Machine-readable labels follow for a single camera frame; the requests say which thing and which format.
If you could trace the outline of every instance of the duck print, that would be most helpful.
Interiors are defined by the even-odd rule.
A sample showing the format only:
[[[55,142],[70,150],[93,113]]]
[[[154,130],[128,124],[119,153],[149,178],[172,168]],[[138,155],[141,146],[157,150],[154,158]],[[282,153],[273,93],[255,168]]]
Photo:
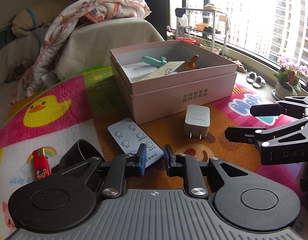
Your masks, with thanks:
[[[33,102],[23,118],[26,127],[40,127],[59,119],[69,109],[71,100],[58,103],[55,95],[49,95]]]

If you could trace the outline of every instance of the lighter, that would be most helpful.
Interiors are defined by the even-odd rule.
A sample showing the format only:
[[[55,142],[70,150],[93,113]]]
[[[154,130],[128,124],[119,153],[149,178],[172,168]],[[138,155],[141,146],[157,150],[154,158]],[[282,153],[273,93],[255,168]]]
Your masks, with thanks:
[[[33,151],[32,155],[36,180],[51,175],[48,158],[45,154],[44,148]]]

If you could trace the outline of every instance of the white remote control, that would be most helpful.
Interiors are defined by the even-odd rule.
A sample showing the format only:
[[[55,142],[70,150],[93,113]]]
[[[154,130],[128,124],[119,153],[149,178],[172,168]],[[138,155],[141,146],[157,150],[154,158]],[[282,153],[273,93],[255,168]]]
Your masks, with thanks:
[[[129,117],[110,125],[107,130],[124,153],[136,154],[140,144],[145,143],[145,167],[163,157],[163,150]]]

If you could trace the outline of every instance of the teal plastic tool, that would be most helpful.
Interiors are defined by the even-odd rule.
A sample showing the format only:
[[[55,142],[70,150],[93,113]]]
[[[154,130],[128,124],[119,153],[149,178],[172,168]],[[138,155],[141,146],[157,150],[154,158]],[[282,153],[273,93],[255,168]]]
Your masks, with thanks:
[[[161,66],[165,65],[167,63],[166,57],[161,57],[161,60],[154,59],[152,57],[143,56],[142,62],[146,64],[150,64],[152,66],[155,66],[157,68],[160,68]]]

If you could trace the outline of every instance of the duck beak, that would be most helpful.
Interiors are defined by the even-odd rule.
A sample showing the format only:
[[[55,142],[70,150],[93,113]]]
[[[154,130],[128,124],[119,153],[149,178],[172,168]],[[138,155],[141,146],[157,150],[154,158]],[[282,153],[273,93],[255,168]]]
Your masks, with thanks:
[[[40,111],[40,110],[42,110],[42,109],[44,109],[44,108],[46,108],[46,106],[37,105],[37,106],[33,107],[33,108],[29,111],[29,113],[34,113],[34,112]]]

